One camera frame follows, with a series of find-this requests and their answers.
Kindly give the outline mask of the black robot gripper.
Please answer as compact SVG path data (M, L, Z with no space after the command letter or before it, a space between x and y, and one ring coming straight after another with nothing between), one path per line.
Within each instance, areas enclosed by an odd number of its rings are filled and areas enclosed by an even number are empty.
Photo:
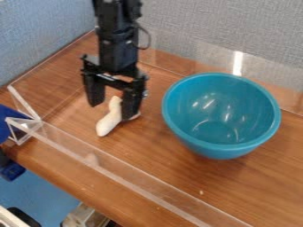
M122 119L130 120L140 110L143 94L146 91L147 75L138 68L140 29L116 32L96 32L99 41L99 55L84 54L83 83L87 98L92 107L103 103L106 87L123 91Z

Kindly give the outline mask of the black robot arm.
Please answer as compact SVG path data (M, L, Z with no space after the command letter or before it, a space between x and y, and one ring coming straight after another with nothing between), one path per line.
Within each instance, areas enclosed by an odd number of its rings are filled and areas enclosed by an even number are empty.
M120 115L128 121L139 114L148 75L138 68L142 0L92 0L99 55L82 57L82 76L92 107L106 99L106 87L120 90Z

